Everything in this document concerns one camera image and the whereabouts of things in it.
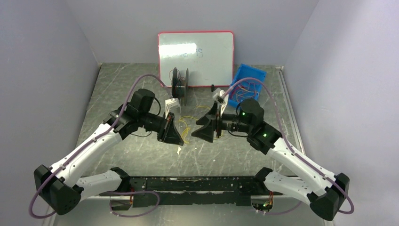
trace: gray marble table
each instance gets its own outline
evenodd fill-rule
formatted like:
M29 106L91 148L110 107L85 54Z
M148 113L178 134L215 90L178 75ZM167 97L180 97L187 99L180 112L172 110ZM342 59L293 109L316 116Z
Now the gray marble table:
M297 131L290 117L291 112L287 108L286 94L277 70L274 66L255 67L267 72L265 84L271 89L277 102L284 132L289 141L298 147ZM122 104L135 79L146 73L158 75L158 65L102 64L78 144L94 132L110 111ZM157 80L147 77L138 83L138 88L153 91L161 102L161 112L164 112L164 101L168 95ZM177 111L177 118L179 116L200 118L207 109L197 106L211 107L213 103L211 95L210 88L189 88L188 105L174 110L174 112ZM261 91L259 103L265 109L264 120L278 128L272 103L264 90ZM158 106L154 104L151 112L157 111ZM225 112L234 111L234 108L228 107ZM84 176L103 173L116 166L131 176L248 176L254 175L262 167L271 168L286 176L294 176L281 163L251 148L245 138L224 133L213 143L208 143L190 136L191 132L200 127L195 125L194 119L184 118L183 120L190 127L189 135L185 139L189 144L183 146L164 144L156 141L155 133L146 138L129 136L100 157L88 168ZM176 122L175 124L180 133L186 128L184 123ZM146 132L139 129L136 134L145 135Z

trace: cable spool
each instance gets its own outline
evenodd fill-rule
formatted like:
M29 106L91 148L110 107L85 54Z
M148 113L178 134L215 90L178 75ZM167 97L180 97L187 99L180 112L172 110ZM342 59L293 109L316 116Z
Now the cable spool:
M184 106L187 105L187 89L188 89L188 68L186 70L186 76L183 78L180 76L180 72L177 68L173 69L172 76L172 97L181 100L184 98Z

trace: gray wall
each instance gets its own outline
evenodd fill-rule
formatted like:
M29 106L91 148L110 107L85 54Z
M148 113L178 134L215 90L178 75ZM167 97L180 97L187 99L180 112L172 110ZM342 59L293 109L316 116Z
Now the gray wall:
M161 31L231 30L235 62L283 65L318 0L67 0L100 62L157 63Z
M397 0L321 0L285 65L307 154L351 179L355 212L337 226L399 225L398 12Z
M0 225L41 225L33 171L75 147L97 71L63 0L0 0Z

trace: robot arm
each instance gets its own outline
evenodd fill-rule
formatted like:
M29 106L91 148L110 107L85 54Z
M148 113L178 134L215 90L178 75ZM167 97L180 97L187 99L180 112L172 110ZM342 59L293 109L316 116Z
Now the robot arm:
M129 175L119 168L112 168L103 174L90 177L82 178L81 176L94 160L137 131L138 127L157 132L157 139L160 142L184 144L175 128L174 114L169 112L172 107L178 105L178 100L166 100L167 112L161 117L149 113L154 98L155 95L151 91L139 89L133 94L121 117L118 114L122 105L112 111L94 133L66 157L50 167L41 165L34 171L36 189L39 189L51 174L56 173L39 194L56 213L59 215L68 213L80 201L90 196L107 191L126 191L130 188ZM118 123L110 130L118 117L120 117ZM91 144L81 150L87 142Z
M345 197L330 180L333 179L347 193L349 178L343 173L335 175L319 166L286 142L278 130L263 121L264 109L256 100L251 98L242 101L237 107L240 107L237 114L223 114L223 106L227 104L226 98L220 98L223 91L217 89L216 93L216 101L211 110L196 122L202 127L192 132L192 136L213 142L214 131L217 137L221 135L222 130L246 132L247 141L254 149L278 160L301 180L283 176L268 168L261 169L255 179L268 190L294 197L310 205L313 212L321 218L332 220Z

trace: blue plastic bin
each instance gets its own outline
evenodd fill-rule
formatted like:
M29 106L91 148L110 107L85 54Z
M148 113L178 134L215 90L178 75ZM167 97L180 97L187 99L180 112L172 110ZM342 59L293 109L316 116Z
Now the blue plastic bin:
M230 86L236 83L236 81L247 77L259 79L261 82L264 82L266 78L266 72L245 64L241 64ZM241 101L247 98L253 98L257 100L259 98L261 89L262 85L256 81L244 81L231 91L228 104L230 106L237 107Z

